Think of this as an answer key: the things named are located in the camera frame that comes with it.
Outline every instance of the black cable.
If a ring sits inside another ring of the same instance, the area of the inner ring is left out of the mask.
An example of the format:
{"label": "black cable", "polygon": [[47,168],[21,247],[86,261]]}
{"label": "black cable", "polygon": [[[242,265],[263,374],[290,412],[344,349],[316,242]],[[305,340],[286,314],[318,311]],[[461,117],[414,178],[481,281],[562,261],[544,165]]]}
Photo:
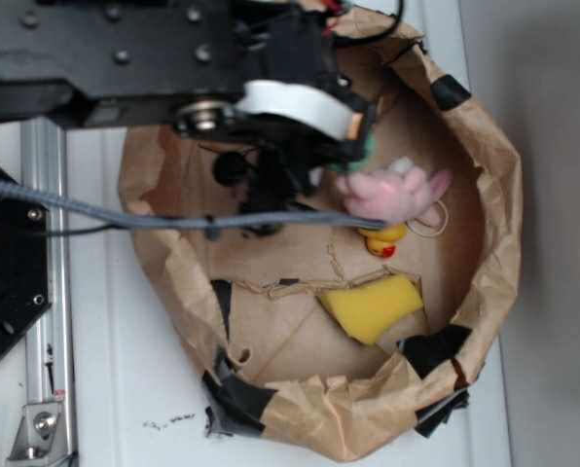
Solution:
{"label": "black cable", "polygon": [[398,0],[398,12],[396,12],[395,15],[390,15],[391,18],[394,18],[394,21],[383,32],[380,32],[379,34],[375,34],[373,36],[358,37],[358,38],[336,36],[334,45],[337,48],[343,49],[346,47],[366,46],[368,44],[380,41],[381,39],[384,39],[387,36],[390,36],[394,32],[396,32],[396,29],[398,29],[398,26],[400,26],[400,23],[403,20],[404,13],[405,13],[405,0]]}
{"label": "black cable", "polygon": [[6,226],[0,223],[0,234],[5,235],[12,235],[12,236],[30,236],[36,238],[53,238],[53,237],[62,237],[62,236],[77,236],[77,235],[88,235],[88,234],[97,234],[100,232],[106,232],[109,230],[122,230],[119,226],[114,226],[111,224],[104,224],[102,226],[97,227],[89,227],[86,229],[75,229],[75,230],[68,230],[68,231],[32,231],[32,230],[25,230],[20,229],[17,227]]}

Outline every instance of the rubber band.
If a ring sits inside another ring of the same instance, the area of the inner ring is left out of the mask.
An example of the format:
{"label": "rubber band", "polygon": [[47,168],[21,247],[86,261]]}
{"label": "rubber band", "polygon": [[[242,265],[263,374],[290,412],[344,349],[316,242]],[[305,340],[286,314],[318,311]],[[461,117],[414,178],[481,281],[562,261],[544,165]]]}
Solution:
{"label": "rubber band", "polygon": [[414,227],[412,225],[412,221],[407,221],[407,227],[409,228],[409,230],[411,232],[413,232],[414,234],[422,236],[424,238],[435,238],[436,236],[441,235],[444,232],[444,230],[446,229],[446,227],[448,226],[448,222],[450,221],[450,212],[448,211],[448,208],[446,207],[446,205],[440,199],[437,199],[437,204],[439,204],[442,207],[442,209],[444,210],[444,223],[442,224],[442,227],[440,227],[437,232],[435,232],[435,233],[420,232],[416,227]]}

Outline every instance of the metal clamp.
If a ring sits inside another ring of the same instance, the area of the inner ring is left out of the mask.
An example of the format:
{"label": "metal clamp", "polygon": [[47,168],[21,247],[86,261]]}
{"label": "metal clamp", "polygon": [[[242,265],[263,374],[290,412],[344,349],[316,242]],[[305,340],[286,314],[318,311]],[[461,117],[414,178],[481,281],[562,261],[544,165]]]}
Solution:
{"label": "metal clamp", "polygon": [[61,413],[60,402],[24,406],[7,467],[47,467],[67,458],[67,433]]}

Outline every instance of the black metal bracket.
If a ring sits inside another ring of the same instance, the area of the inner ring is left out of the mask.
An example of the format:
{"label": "black metal bracket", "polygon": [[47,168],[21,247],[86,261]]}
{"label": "black metal bracket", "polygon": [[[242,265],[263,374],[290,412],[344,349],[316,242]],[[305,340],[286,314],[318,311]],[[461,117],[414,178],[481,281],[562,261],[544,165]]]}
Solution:
{"label": "black metal bracket", "polygon": [[[14,181],[0,168],[0,179]],[[42,205],[0,198],[0,360],[48,309],[49,211]]]}

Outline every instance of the wire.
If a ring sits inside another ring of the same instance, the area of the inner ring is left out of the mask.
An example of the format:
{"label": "wire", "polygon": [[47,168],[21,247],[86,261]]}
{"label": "wire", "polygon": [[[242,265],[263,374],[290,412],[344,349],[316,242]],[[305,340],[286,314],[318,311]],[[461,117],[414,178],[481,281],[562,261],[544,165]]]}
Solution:
{"label": "wire", "polygon": [[77,235],[88,235],[97,234],[100,232],[109,231],[112,229],[120,230],[121,227],[113,226],[110,224],[104,224],[97,227],[89,227],[87,229],[76,229],[71,231],[32,231],[20,229],[17,227],[7,226],[0,223],[0,233],[12,236],[31,236],[36,238],[52,238],[61,236],[77,236]]}
{"label": "wire", "polygon": [[394,21],[383,32],[380,32],[379,34],[375,34],[373,36],[358,37],[358,38],[336,36],[335,47],[343,49],[346,47],[366,46],[368,44],[380,41],[381,39],[384,39],[387,36],[390,36],[394,32],[396,32],[398,26],[400,26],[400,23],[403,20],[404,13],[405,13],[405,0],[398,0],[398,12],[396,12],[395,15],[390,15],[392,18],[394,18]]}
{"label": "wire", "polygon": [[448,222],[450,221],[450,212],[448,211],[448,208],[446,207],[444,202],[441,201],[440,199],[437,199],[437,204],[442,206],[442,209],[444,210],[444,223],[442,224],[442,227],[440,227],[437,232],[434,232],[434,233],[420,232],[417,229],[417,227],[414,226],[411,222],[407,223],[407,227],[409,227],[409,230],[416,235],[423,236],[424,238],[435,238],[436,236],[441,235],[444,232],[444,230],[446,229],[446,227],[448,226]]}
{"label": "wire", "polygon": [[364,219],[332,211],[259,212],[254,214],[216,218],[139,216],[104,209],[76,199],[61,197],[54,193],[33,190],[4,180],[0,180],[0,197],[60,207],[67,211],[76,212],[103,221],[110,225],[110,228],[120,229],[176,229],[206,230],[211,232],[220,229],[245,228],[268,224],[312,224],[348,226],[377,231],[384,229],[386,226],[386,223],[381,220]]}

